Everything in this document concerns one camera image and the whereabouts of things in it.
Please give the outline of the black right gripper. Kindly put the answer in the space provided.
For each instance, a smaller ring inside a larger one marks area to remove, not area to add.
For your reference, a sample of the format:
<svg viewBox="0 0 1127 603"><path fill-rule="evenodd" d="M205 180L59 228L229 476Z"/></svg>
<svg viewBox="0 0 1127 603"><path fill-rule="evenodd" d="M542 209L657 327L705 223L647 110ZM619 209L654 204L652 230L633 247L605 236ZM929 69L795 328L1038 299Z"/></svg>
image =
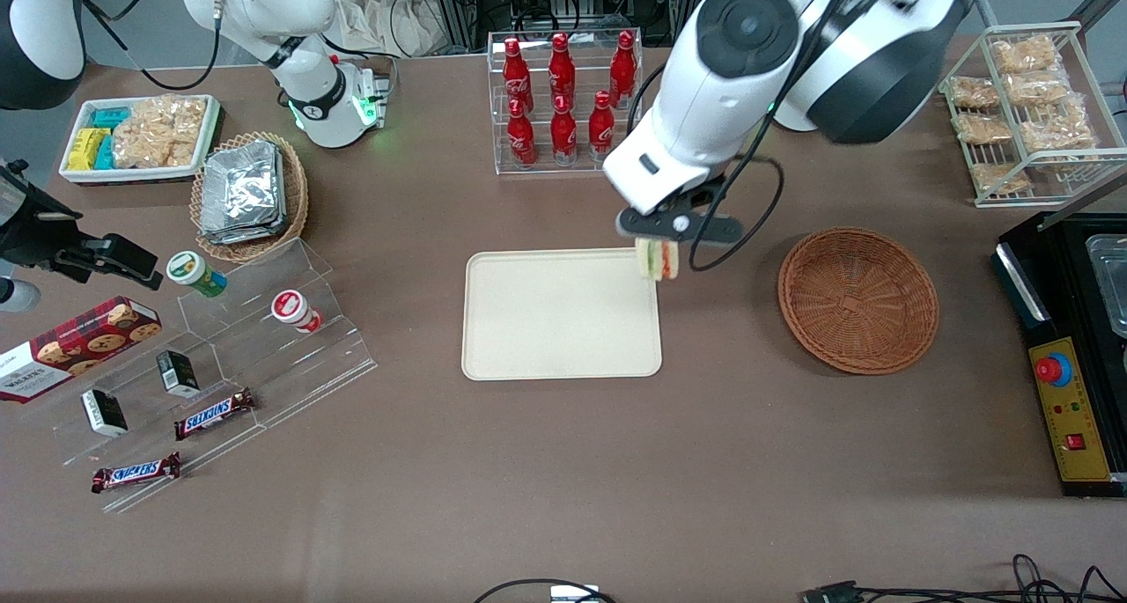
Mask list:
<svg viewBox="0 0 1127 603"><path fill-rule="evenodd" d="M160 289L165 275L158 271L156 254L116 233L105 234L103 247L81 247L77 220L82 215L26 181L25 169L26 163L3 165L5 261L54 269L77 283L87 283L96 273L105 274L107 263L115 273L148 290Z"/></svg>

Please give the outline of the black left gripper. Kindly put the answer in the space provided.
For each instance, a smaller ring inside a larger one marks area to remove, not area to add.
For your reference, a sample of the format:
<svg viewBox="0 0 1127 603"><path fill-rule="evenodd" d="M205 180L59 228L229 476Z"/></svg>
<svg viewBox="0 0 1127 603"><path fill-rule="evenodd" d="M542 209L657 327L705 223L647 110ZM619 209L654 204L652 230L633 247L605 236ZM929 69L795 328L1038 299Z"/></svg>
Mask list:
<svg viewBox="0 0 1127 603"><path fill-rule="evenodd" d="M685 245L700 239L700 243L707 246L735 246L743 237L740 221L720 213L712 218L706 214L724 181L720 175L696 188L684 190L664 201L649 215L635 209L621 210L616 214L616 232L635 239L668 239Z"/></svg>

